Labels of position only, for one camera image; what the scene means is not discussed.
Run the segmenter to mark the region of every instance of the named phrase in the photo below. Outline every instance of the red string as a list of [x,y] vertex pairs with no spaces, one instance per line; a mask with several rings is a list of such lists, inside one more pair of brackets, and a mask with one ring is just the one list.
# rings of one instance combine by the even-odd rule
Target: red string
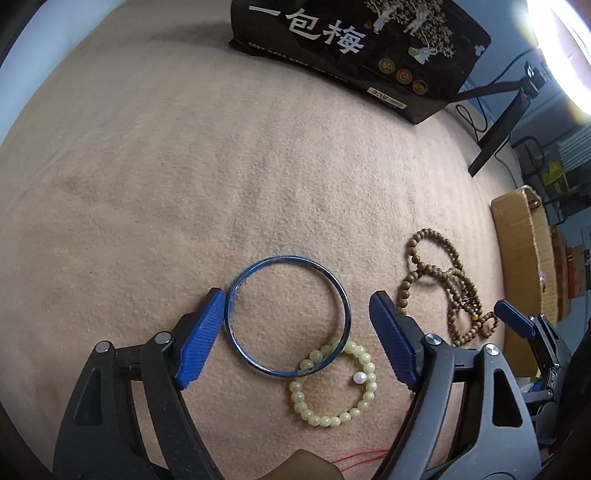
[[346,472],[347,470],[350,470],[350,469],[352,469],[353,467],[356,467],[356,466],[358,466],[358,465],[361,465],[361,464],[363,464],[363,463],[369,463],[369,462],[373,462],[373,461],[375,461],[375,460],[380,460],[380,459],[382,459],[382,458],[384,458],[384,457],[386,457],[386,456],[385,456],[385,455],[380,455],[380,456],[377,456],[377,457],[374,457],[374,458],[370,458],[370,459],[368,459],[368,460],[363,460],[363,461],[361,461],[361,462],[354,463],[353,465],[351,465],[351,466],[348,466],[347,468],[343,468],[343,469],[341,470],[341,473],[344,473],[344,472]]
[[360,455],[368,455],[370,453],[382,453],[382,452],[387,452],[387,451],[388,451],[387,449],[368,450],[367,452],[354,453],[353,455],[349,455],[348,457],[339,458],[338,460],[335,460],[334,462],[331,462],[331,463],[343,462],[344,460],[349,460],[350,458],[357,457],[357,456],[360,456]]

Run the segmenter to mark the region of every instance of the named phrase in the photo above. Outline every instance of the fabric surface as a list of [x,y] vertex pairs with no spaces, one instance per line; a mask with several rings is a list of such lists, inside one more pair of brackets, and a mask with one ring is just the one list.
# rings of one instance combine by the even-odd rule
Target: fabric surface
[[[231,38],[228,0],[129,1],[59,65],[0,149],[0,398],[47,465],[98,341],[144,343],[269,255],[305,255],[336,274],[353,307],[350,338],[374,358],[379,389],[360,418],[313,429],[293,413],[286,382],[246,366],[221,334],[185,399],[228,480],[257,478],[298,448],[333,460],[390,446],[410,394],[368,300],[395,297],[416,230],[453,241],[486,309],[503,296],[489,204],[514,186],[495,160],[470,178],[478,146],[464,125],[444,111],[414,127],[301,67],[233,51]],[[450,265],[426,243],[425,261]],[[408,312],[449,338],[439,286],[413,286]],[[341,324],[326,282],[282,265],[247,282],[235,315],[245,347],[285,369]],[[502,330],[493,340],[502,345]],[[324,414],[353,407],[355,370],[338,359],[306,384],[307,402]],[[377,466],[345,475],[370,478]]]

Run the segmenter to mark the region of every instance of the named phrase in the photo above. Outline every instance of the ribbed blue rubber pad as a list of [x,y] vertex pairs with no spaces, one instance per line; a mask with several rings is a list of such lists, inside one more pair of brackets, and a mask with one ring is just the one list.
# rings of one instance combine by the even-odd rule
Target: ribbed blue rubber pad
[[533,322],[517,310],[506,300],[496,302],[493,309],[495,315],[511,328],[521,338],[533,340],[535,338],[535,327]]
[[[396,378],[413,390],[420,379],[420,373],[417,371],[416,350],[413,349],[403,334],[400,325],[392,314],[392,309],[388,308],[384,303],[384,298],[380,298],[378,292],[374,293],[369,299],[369,318],[375,332],[378,334],[382,347],[384,347]],[[417,329],[419,332],[418,338],[421,338],[422,332],[418,326]]]
[[189,334],[180,354],[176,380],[181,389],[197,380],[222,328],[226,294],[219,290],[204,308],[201,318]]

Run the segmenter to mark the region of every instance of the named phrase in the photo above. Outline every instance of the blue bangle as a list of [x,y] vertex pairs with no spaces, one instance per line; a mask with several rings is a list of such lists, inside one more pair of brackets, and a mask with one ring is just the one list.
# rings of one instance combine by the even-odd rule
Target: blue bangle
[[[236,299],[236,294],[240,286],[254,272],[276,263],[295,263],[300,265],[306,265],[308,267],[312,267],[318,270],[334,285],[336,291],[339,293],[340,299],[343,302],[343,308],[345,309],[345,326],[343,328],[343,335],[341,336],[336,349],[326,359],[322,360],[318,365],[315,365],[314,367],[309,368],[308,370],[285,372],[281,370],[274,370],[272,368],[268,368],[261,365],[256,360],[254,360],[253,357],[246,353],[244,347],[240,344],[240,342],[238,342],[238,339],[236,338],[236,334],[234,333],[234,329],[232,327],[232,309],[234,307],[234,300]],[[314,262],[313,260],[310,260],[305,257],[298,257],[296,255],[278,255],[276,257],[269,257],[248,267],[244,272],[240,274],[240,276],[236,280],[234,280],[234,283],[230,287],[230,290],[226,297],[226,309],[224,315],[226,329],[228,330],[228,334],[230,335],[232,346],[236,349],[238,354],[242,355],[244,360],[246,360],[250,366],[256,368],[258,371],[261,371],[267,375],[272,375],[273,377],[280,378],[303,377],[305,375],[310,375],[319,372],[323,368],[328,367],[345,348],[345,344],[347,343],[347,339],[349,338],[349,334],[351,332],[351,305],[349,303],[349,299],[347,298],[345,289],[340,284],[339,280],[337,280],[337,278],[329,270],[324,268],[319,263]]]

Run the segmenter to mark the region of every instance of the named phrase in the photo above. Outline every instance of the bright light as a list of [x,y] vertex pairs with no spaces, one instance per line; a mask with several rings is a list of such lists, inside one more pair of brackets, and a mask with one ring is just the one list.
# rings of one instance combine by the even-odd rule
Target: bright light
[[566,0],[527,0],[527,8],[531,26],[552,75],[573,103],[591,115],[591,90],[583,84],[562,49],[556,17],[573,36],[591,68],[589,28]]

